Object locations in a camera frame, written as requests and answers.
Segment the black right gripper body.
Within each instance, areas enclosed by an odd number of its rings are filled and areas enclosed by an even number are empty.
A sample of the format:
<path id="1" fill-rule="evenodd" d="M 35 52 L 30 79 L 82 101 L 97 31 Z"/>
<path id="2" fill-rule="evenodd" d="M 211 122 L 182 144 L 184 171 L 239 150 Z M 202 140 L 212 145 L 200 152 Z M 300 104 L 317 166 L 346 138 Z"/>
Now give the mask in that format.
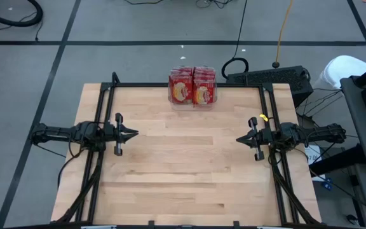
<path id="1" fill-rule="evenodd" d="M 255 160 L 261 161 L 264 159 L 264 153 L 261 150 L 261 145 L 270 145 L 273 143 L 273 135 L 271 129 L 263 128 L 261 130 L 257 130 L 257 118 L 252 117 L 248 121 L 248 125 L 251 128 L 251 143 L 252 147 L 256 148 L 257 152 L 255 154 Z"/>

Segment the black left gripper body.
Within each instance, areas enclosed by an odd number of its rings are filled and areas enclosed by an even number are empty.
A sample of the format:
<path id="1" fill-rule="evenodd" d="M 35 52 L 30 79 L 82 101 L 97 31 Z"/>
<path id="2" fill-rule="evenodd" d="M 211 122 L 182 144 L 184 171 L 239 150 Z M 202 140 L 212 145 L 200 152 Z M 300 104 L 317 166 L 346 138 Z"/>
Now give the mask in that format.
<path id="1" fill-rule="evenodd" d="M 114 147 L 114 154 L 116 156 L 122 156 L 123 150 L 121 149 L 121 124 L 123 122 L 123 117 L 120 113 L 115 114 L 116 125 L 106 122 L 104 124 L 104 140 L 106 142 L 116 141 Z"/>

